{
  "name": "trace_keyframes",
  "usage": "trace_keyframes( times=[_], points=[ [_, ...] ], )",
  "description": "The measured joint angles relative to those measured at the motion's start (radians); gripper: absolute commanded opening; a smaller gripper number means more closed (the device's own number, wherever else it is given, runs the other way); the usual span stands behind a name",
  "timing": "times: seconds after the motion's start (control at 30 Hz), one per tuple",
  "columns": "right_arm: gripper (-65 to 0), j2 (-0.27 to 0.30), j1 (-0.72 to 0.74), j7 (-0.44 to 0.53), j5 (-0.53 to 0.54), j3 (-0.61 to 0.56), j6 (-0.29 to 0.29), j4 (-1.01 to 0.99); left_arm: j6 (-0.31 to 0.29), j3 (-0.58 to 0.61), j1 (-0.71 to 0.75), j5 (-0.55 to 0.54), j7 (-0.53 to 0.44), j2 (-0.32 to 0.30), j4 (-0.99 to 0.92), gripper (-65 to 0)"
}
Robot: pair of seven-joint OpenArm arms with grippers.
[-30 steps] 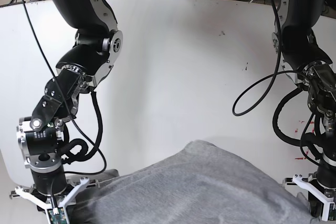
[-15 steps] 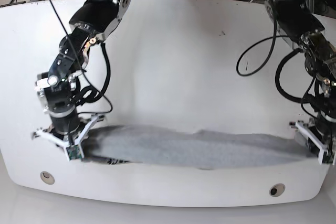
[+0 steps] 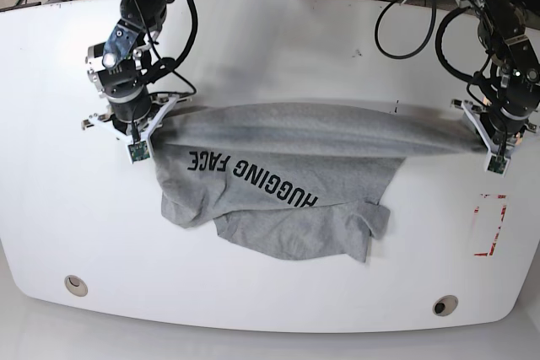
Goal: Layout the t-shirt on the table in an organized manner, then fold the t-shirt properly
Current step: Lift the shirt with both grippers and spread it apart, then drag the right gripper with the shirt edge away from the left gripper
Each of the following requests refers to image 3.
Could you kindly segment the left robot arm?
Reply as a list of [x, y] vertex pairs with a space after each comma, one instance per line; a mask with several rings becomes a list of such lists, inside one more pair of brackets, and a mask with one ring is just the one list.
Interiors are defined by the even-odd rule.
[[[439, 25], [431, 24], [426, 37], [435, 41], [440, 65], [468, 87], [480, 89], [485, 100], [479, 115], [483, 132], [502, 159], [509, 140], [525, 131], [529, 116], [539, 106], [539, 58], [527, 37], [527, 17], [539, 14], [539, 0], [456, 0], [456, 9]], [[478, 38], [487, 54], [483, 70], [467, 74], [454, 68], [443, 52], [447, 26], [466, 11], [478, 17]]]

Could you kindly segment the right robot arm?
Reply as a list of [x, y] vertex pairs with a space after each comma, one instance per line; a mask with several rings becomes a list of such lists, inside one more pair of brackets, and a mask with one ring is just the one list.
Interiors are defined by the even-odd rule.
[[192, 25], [183, 51], [176, 58], [162, 57], [157, 52], [167, 6], [173, 2], [121, 0], [120, 18], [109, 38], [88, 49], [87, 74], [100, 96], [109, 102], [107, 119], [134, 144], [141, 141], [157, 115], [158, 101], [148, 92], [148, 85], [176, 74], [197, 36], [196, 6], [194, 0], [186, 0]]

